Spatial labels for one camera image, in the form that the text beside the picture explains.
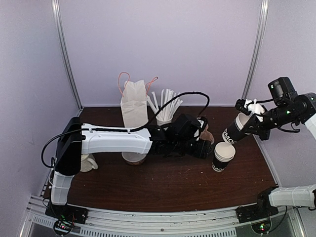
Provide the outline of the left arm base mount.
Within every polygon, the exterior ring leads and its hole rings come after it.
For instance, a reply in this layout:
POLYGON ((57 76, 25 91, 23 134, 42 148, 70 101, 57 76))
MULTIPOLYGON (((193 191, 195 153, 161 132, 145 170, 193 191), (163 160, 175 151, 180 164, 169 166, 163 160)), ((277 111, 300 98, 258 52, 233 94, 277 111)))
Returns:
POLYGON ((51 202, 46 207, 45 214, 56 218, 53 224, 53 230, 58 235, 67 235, 75 227, 76 224, 85 224, 88 209, 71 205, 53 205, 51 202))

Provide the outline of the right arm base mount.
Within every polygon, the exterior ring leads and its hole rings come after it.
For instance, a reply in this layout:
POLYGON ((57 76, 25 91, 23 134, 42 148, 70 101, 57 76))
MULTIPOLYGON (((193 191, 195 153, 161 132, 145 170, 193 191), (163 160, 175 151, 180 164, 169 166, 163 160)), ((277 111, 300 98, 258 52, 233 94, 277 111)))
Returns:
POLYGON ((278 214, 278 208, 270 205, 269 194, 275 187, 267 188, 257 196, 257 202, 248 206, 239 206, 236 215, 239 223, 251 222, 256 234, 267 234, 272 228, 271 217, 278 214))

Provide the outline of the black paper coffee cup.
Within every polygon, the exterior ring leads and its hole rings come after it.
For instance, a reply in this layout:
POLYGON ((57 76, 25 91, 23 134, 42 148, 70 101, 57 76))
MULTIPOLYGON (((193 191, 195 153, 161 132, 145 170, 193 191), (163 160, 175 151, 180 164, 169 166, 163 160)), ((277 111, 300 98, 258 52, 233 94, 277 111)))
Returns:
POLYGON ((249 119, 250 116, 239 113, 234 121, 223 131, 222 138, 224 142, 233 145, 248 136, 249 133, 246 133, 243 129, 249 119))

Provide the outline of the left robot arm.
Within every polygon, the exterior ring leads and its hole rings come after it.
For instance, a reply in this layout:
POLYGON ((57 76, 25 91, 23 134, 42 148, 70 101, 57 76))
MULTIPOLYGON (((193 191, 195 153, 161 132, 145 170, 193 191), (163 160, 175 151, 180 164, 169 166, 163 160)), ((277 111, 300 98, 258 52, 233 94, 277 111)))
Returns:
POLYGON ((80 171, 81 156, 94 153, 135 153, 164 155, 178 153, 206 159, 214 144, 200 137, 207 119, 181 114, 162 126, 146 124, 138 128, 104 127, 81 123, 74 117, 58 138, 50 200, 51 210, 60 219, 71 215, 66 205, 72 179, 80 171))

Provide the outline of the stack of paper cups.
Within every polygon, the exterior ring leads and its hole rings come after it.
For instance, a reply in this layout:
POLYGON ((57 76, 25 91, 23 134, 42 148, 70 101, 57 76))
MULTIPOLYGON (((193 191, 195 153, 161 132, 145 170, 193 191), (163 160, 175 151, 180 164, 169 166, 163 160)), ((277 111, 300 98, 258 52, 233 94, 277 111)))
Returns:
POLYGON ((212 168, 216 172, 222 172, 235 157, 236 150, 233 145, 219 142, 214 149, 214 158, 212 161, 212 168))

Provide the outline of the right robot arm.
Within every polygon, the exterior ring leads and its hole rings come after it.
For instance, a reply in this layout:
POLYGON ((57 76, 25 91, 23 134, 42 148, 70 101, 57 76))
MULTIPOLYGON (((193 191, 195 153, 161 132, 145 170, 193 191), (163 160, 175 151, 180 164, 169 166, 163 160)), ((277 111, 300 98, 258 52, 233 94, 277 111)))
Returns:
MULTIPOLYGON (((258 135, 261 140, 267 140, 274 128, 286 133, 298 133, 299 129, 286 130, 282 126, 303 124, 315 136, 316 94, 310 92, 299 95, 288 77, 277 78, 268 84, 268 88, 276 107, 266 110, 261 105, 263 101, 247 99, 243 107, 248 114, 252 114, 252 118, 246 130, 258 135)), ((315 211, 316 186, 269 188, 263 193, 263 200, 254 205, 253 214, 263 218, 272 207, 278 206, 307 207, 315 211)))

